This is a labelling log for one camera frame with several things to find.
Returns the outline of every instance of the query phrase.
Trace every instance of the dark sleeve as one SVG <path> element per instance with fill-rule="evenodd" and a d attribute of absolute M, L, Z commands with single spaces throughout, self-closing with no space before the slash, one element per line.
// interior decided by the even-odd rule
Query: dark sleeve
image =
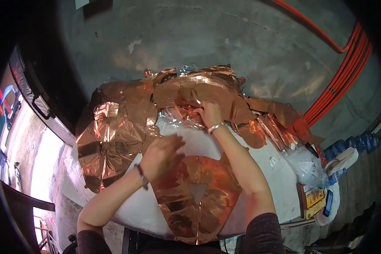
<path fill-rule="evenodd" d="M 244 253 L 285 254 L 285 247 L 281 237 L 281 228 L 276 214 L 261 214 L 248 224 L 245 232 Z"/>
<path fill-rule="evenodd" d="M 78 233 L 77 250 L 79 254 L 112 253 L 103 237 L 92 230 L 83 230 Z"/>

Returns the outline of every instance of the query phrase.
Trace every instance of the metallic foil sheet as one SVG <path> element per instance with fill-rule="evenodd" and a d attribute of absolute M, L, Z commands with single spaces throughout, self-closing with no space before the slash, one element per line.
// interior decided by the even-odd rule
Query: metallic foil sheet
<path fill-rule="evenodd" d="M 264 129 L 264 131 L 269 136 L 274 146 L 276 146 L 281 153 L 285 153 L 287 151 L 287 147 L 282 142 L 281 137 L 279 136 L 279 134 L 277 133 L 276 129 L 271 124 L 271 122 L 267 119 L 266 115 L 260 115 L 257 118 L 257 120 L 260 126 Z"/>
<path fill-rule="evenodd" d="M 160 108 L 177 105 L 193 109 L 200 107 L 201 101 L 217 103 L 224 120 L 248 123 L 255 115 L 239 95 L 235 80 L 231 68 L 213 66 L 165 81 L 155 88 L 153 98 Z"/>
<path fill-rule="evenodd" d="M 266 145 L 265 134 L 261 130 L 257 120 L 251 120 L 249 124 L 238 128 L 240 136 L 252 148 L 261 148 Z"/>
<path fill-rule="evenodd" d="M 76 127 L 78 158 L 91 191 L 122 177 L 141 152 L 152 93 L 152 80 L 107 83 L 93 93 Z"/>
<path fill-rule="evenodd" d="M 165 118 L 165 123 L 179 127 L 187 126 L 198 130 L 206 130 L 200 114 L 193 109 L 179 108 L 178 106 L 170 108 L 162 108 L 158 114 L 159 117 Z"/>
<path fill-rule="evenodd" d="M 206 184 L 199 203 L 190 184 Z M 221 160 L 186 156 L 165 178 L 151 183 L 176 240 L 204 244 L 216 238 L 241 193 L 225 154 Z"/>
<path fill-rule="evenodd" d="M 291 135 L 298 137 L 304 143 L 312 145 L 320 144 L 324 141 L 324 138 L 315 136 L 310 132 L 303 114 L 295 110 L 291 105 L 246 97 L 244 97 L 244 101 L 249 104 L 252 110 L 274 114 L 278 122 Z"/>
<path fill-rule="evenodd" d="M 274 114 L 267 114 L 266 118 L 271 123 L 271 125 L 274 127 L 274 130 L 278 133 L 278 135 L 281 137 L 282 142 L 284 142 L 285 146 L 287 147 L 287 151 L 295 150 L 295 148 L 298 145 L 299 139 L 297 137 L 294 137 L 291 135 L 284 126 L 282 126 Z"/>

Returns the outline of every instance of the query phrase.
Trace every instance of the red cable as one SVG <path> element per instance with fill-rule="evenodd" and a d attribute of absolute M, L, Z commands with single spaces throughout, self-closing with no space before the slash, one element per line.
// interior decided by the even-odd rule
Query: red cable
<path fill-rule="evenodd" d="M 310 123 L 308 123 L 309 127 L 312 127 L 317 121 L 319 121 L 329 110 L 342 98 L 343 95 L 346 94 L 346 92 L 351 88 L 351 86 L 355 83 L 358 76 L 364 69 L 370 55 L 372 52 L 373 46 L 369 44 L 369 47 L 367 49 L 366 55 L 363 57 L 360 66 L 356 69 L 356 71 L 353 74 L 353 78 L 350 79 L 349 83 L 344 86 L 343 90 L 333 99 L 333 101 L 327 105 L 327 107 L 319 114 L 317 115 Z"/>
<path fill-rule="evenodd" d="M 334 41 L 332 41 L 329 36 L 327 34 L 325 34 L 317 25 L 315 25 L 315 23 L 313 23 L 312 21 L 310 21 L 310 19 L 308 19 L 307 17 L 305 17 L 302 13 L 298 12 L 298 10 L 296 10 L 295 8 L 293 8 L 292 6 L 290 6 L 289 4 L 287 3 L 284 3 L 283 1 L 281 0 L 273 0 L 274 2 L 278 3 L 279 5 L 281 5 L 282 7 L 290 10 L 292 13 L 294 13 L 296 16 L 300 17 L 301 19 L 303 19 L 304 21 L 306 21 L 308 24 L 310 24 L 318 33 L 320 33 L 332 46 L 333 48 L 339 52 L 339 53 L 343 53 L 343 52 L 346 52 L 351 44 L 353 43 L 353 38 L 351 37 L 349 39 L 349 41 L 347 42 L 346 46 L 344 48 L 340 48 Z"/>
<path fill-rule="evenodd" d="M 360 62 L 360 57 L 364 54 L 364 47 L 366 46 L 366 42 L 367 36 L 365 33 L 363 33 L 361 35 L 359 43 L 355 47 L 350 48 L 354 48 L 354 52 L 350 56 L 349 62 L 344 67 L 342 74 L 339 75 L 337 80 L 333 84 L 331 83 L 329 85 L 335 93 L 339 92 L 342 85 L 346 83 L 347 79 L 350 77 L 350 75 L 348 74 L 352 74 L 354 69 L 358 66 Z M 317 105 L 313 106 L 312 110 L 309 113 L 305 114 L 305 119 L 307 122 L 310 122 L 332 100 L 333 92 L 329 88 L 326 88 L 324 92 L 325 95 L 322 98 L 322 101 Z"/>
<path fill-rule="evenodd" d="M 352 33 L 352 35 L 351 35 L 351 36 L 354 38 L 354 42 L 357 42 L 357 39 L 358 39 L 358 37 L 359 37 L 359 35 L 360 35 L 360 31 L 361 31 L 361 27 L 360 27 L 359 23 L 356 23 L 356 26 L 354 27 L 354 31 L 353 31 L 353 33 Z M 351 56 L 351 54 L 352 54 L 354 48 L 355 48 L 355 45 L 353 45 L 353 46 L 350 47 L 348 53 L 346 54 L 346 57 L 344 58 L 342 64 L 340 65 L 339 70 L 337 71 L 337 73 L 336 73 L 336 75 L 334 76 L 334 78 L 331 80 L 331 82 L 330 82 L 330 84 L 329 84 L 329 86 L 330 86 L 331 88 L 334 88 L 335 81 L 336 81 L 337 78 L 339 77 L 340 73 L 341 73 L 341 72 L 344 70 L 344 68 L 346 67 L 346 64 L 347 64 L 348 60 L 350 59 L 350 56 Z M 310 109 L 305 113 L 305 115 L 304 115 L 304 116 L 305 116 L 305 119 L 309 119 L 309 117 L 312 115 L 312 112 L 313 112 L 314 110 L 316 110 L 316 109 L 319 107 L 319 105 L 323 105 L 323 104 L 324 104 L 324 102 L 325 102 L 324 98 L 325 98 L 325 96 L 326 96 L 327 94 L 329 94 L 329 93 L 330 93 L 329 89 L 325 89 L 325 91 L 323 91 L 323 93 L 320 95 L 320 97 L 315 101 L 315 103 L 314 103 L 314 104 L 310 107 Z"/>

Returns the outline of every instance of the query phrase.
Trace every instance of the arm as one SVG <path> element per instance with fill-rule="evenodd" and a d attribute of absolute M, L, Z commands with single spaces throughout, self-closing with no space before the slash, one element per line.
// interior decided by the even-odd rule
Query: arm
<path fill-rule="evenodd" d="M 176 153 L 183 145 L 185 142 L 177 135 L 156 139 L 148 147 L 140 162 L 144 177 L 152 182 L 172 170 L 184 157 Z M 124 201 L 140 187 L 142 181 L 139 172 L 131 170 L 111 186 L 104 188 L 80 211 L 77 232 L 92 230 L 103 236 L 103 226 L 111 220 Z"/>
<path fill-rule="evenodd" d="M 209 128 L 222 122 L 219 105 L 202 102 L 203 109 L 196 109 Z M 237 141 L 227 126 L 220 126 L 212 133 L 226 153 L 232 170 L 247 195 L 246 227 L 263 213 L 275 213 L 271 190 L 260 167 L 249 152 Z"/>

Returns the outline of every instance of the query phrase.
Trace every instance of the white table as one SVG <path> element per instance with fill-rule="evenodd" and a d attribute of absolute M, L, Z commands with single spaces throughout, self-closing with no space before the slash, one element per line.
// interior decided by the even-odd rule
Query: white table
<path fill-rule="evenodd" d="M 178 133 L 178 135 L 184 137 L 186 141 L 183 148 L 185 155 L 220 159 L 223 152 L 221 146 L 213 136 L 208 135 L 206 132 L 192 128 L 173 128 L 171 125 L 164 124 L 161 120 L 157 121 L 157 125 L 160 126 L 162 135 Z M 249 147 L 240 136 L 235 133 L 234 136 L 244 147 Z M 268 138 L 267 145 L 260 149 L 249 147 L 249 152 L 268 181 L 279 223 L 299 217 L 300 204 L 296 188 L 297 176 L 289 164 Z M 271 157 L 274 157 L 277 161 L 274 167 L 269 164 Z M 127 171 L 132 170 L 134 164 L 139 163 L 141 158 L 142 155 L 138 154 Z M 76 145 L 73 147 L 71 156 L 66 158 L 65 163 L 67 174 L 64 174 L 62 192 L 75 203 L 84 206 L 95 194 L 84 188 L 85 182 L 77 159 Z M 113 217 L 113 221 L 152 236 L 173 239 L 173 233 L 158 207 L 151 185 L 149 185 L 148 191 L 141 188 L 124 202 Z M 242 192 L 218 237 L 228 238 L 244 233 L 245 194 Z"/>

